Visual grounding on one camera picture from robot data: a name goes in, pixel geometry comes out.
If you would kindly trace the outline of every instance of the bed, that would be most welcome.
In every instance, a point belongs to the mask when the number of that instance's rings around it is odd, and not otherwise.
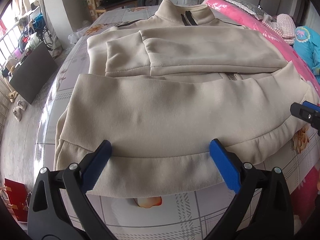
[[[77,77],[89,70],[87,38],[117,26],[154,15],[158,6],[113,10],[101,15],[77,42],[59,70],[46,100],[40,120],[34,155],[34,178],[46,166],[53,170],[55,133],[58,118],[66,109]],[[217,10],[216,18],[236,23]],[[316,190],[320,138],[317,131],[306,125],[276,154],[258,164],[258,169],[283,170],[295,215],[302,222],[312,210]],[[240,225],[246,227],[257,206],[261,190],[256,190]],[[66,209],[74,226],[82,229],[65,191],[62,191]],[[92,206],[118,239],[204,239],[234,197],[224,183],[195,192],[162,196],[157,205],[146,209],[137,206],[134,199],[118,199],[87,195]]]

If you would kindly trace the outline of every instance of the beige sweatshirt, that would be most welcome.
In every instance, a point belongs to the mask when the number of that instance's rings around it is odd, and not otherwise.
[[[292,63],[257,80],[201,83],[81,74],[58,123],[56,168],[108,139],[112,157],[90,194],[151,197],[209,187],[222,182],[212,139],[243,162],[261,163],[305,124],[289,111],[305,100],[319,102]]]
[[[107,41],[127,36],[142,29],[185,26],[181,14],[185,15],[186,11],[191,12],[191,16],[198,26],[246,28],[244,26],[225,23],[216,19],[207,4],[183,7],[174,5],[169,0],[163,0],[155,15],[151,16],[149,19],[139,20],[125,26],[112,27],[101,34],[89,37],[87,39],[88,53],[90,57],[89,74],[105,75],[106,61],[108,57],[106,53]]]
[[[186,9],[200,26],[184,26]],[[290,105],[319,98],[259,32],[233,27],[165,0],[154,17],[89,38],[98,75],[79,76],[58,121],[55,168],[107,139],[112,157],[90,193],[151,197],[222,182],[214,138],[243,162],[277,152],[305,124]]]

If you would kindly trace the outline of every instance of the red bag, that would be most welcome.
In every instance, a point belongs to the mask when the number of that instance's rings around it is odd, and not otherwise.
[[[13,180],[4,179],[4,185],[6,187],[3,187],[1,191],[5,190],[10,201],[10,204],[9,204],[3,198],[6,206],[13,210],[18,221],[27,222],[27,218],[28,218],[28,207],[26,204],[27,191],[24,184],[15,182]]]

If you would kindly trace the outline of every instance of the jacket collar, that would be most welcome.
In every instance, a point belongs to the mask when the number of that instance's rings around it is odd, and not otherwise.
[[[194,6],[177,6],[169,0],[163,0],[155,15],[170,22],[184,25],[181,14],[185,11],[191,11],[191,15],[198,25],[209,23],[215,20],[215,17],[207,4]]]

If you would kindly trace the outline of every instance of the shoe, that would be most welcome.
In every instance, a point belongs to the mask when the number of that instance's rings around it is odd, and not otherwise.
[[[18,105],[18,107],[20,107],[23,111],[25,111],[25,110],[27,109],[27,106],[28,106],[25,101],[21,101],[21,100],[19,100],[19,101],[17,102],[17,105]]]
[[[10,102],[14,103],[14,94],[13,93],[9,93],[8,97],[9,97]]]
[[[13,109],[13,115],[14,115],[14,117],[18,120],[18,122],[21,120],[21,117],[22,117],[22,115],[21,115],[21,109],[19,108],[19,107],[15,107],[14,109]]]
[[[18,93],[17,91],[13,91],[12,93],[9,93],[8,97],[11,103],[14,103],[14,100],[17,98]]]

